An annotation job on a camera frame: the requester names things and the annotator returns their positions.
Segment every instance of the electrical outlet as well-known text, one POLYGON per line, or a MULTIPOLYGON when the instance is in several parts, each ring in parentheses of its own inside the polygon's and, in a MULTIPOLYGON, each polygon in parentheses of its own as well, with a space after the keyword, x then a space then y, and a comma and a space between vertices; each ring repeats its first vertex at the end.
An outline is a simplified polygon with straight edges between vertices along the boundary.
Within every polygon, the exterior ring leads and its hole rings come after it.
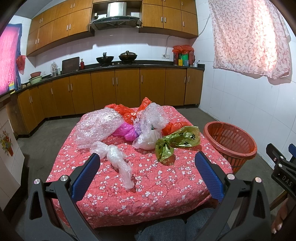
POLYGON ((161 58, 170 58, 170 56, 168 54, 167 55, 162 54, 161 58))

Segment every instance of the person's leg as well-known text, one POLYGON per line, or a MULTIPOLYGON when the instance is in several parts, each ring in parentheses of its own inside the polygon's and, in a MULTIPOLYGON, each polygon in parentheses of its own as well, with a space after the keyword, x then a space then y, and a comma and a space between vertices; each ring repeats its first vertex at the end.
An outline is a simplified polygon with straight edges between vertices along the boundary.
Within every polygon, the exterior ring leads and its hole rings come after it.
POLYGON ((155 220, 135 234, 136 241, 186 241, 183 219, 171 217, 155 220))
MULTIPOLYGON (((202 209, 193 215, 191 215, 187 219, 186 226, 186 241, 191 241, 193 238, 198 234, 198 232, 202 229, 202 227, 206 224, 206 222, 209 220, 210 216, 213 214, 214 209, 213 208, 205 208, 202 209)), ((220 233, 220 235, 223 235, 227 232, 229 232, 230 228, 228 224, 225 225, 224 229, 220 233)))

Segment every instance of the curtain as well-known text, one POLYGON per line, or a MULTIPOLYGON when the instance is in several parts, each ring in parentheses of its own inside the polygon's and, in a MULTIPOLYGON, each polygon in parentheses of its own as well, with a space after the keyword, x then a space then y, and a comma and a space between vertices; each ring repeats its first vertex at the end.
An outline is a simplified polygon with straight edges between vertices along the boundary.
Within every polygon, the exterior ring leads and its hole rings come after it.
POLYGON ((12 82, 16 89, 20 85, 16 59, 20 55, 21 35, 21 24, 8 24, 0 36, 0 94, 7 92, 12 82))
POLYGON ((288 76, 288 29, 270 0, 209 0, 214 34, 214 68, 288 76))

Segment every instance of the gray floor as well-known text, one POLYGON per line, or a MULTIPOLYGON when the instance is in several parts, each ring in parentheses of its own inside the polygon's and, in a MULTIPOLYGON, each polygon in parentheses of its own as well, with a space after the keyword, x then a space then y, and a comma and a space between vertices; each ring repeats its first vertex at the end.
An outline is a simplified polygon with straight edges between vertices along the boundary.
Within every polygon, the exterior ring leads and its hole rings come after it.
MULTIPOLYGON (((178 108, 178 111, 193 125, 198 126, 201 132, 203 132, 206 123, 215 120, 196 107, 178 108)), ((79 119, 80 117, 48 120, 30 138, 18 139, 17 142, 26 157, 26 165, 30 168, 29 190, 34 179, 40 178, 44 182, 46 181, 60 148, 79 119)), ((271 179, 271 173, 272 169, 269 165, 257 155, 253 160, 247 161, 236 176, 243 180, 252 180, 257 176, 261 177, 268 200, 271 202, 282 192, 282 188, 271 179)), ((25 207, 26 202, 23 202, 12 220, 16 231, 22 237, 24 237, 25 207)), ((239 203, 237 203, 233 214, 229 218, 228 223, 230 225, 234 222, 238 207, 239 203)), ((108 237, 107 240, 122 240, 123 236, 120 235, 118 239, 118 235, 114 236, 115 233, 114 229, 106 229, 101 235, 108 237)))

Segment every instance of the countertop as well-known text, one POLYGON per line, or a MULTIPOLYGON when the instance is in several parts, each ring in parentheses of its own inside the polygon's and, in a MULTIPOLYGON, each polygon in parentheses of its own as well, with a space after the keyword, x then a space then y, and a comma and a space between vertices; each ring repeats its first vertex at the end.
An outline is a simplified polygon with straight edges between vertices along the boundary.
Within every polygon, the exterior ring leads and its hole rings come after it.
POLYGON ((204 64, 198 64, 198 67, 186 67, 186 66, 178 66, 178 65, 173 65, 172 61, 158 61, 158 60, 137 60, 135 61, 134 64, 118 64, 121 63, 121 61, 115 61, 112 62, 112 65, 109 66, 101 66, 100 64, 90 64, 86 65, 85 69, 83 70, 78 70, 66 74, 60 74, 55 77, 51 78, 46 78, 41 80, 40 82, 27 86, 21 90, 15 91, 13 94, 18 94, 21 93, 22 91, 25 91, 31 87, 38 86, 40 84, 44 84, 49 81, 53 81, 59 78, 71 76, 71 75, 76 75, 76 74, 82 74, 82 73, 88 73, 88 72, 94 72, 94 71, 99 71, 99 70, 109 70, 109 69, 131 69, 131 68, 143 68, 143 67, 154 67, 154 68, 177 68, 177 69, 199 69, 199 70, 205 70, 205 65, 204 64))

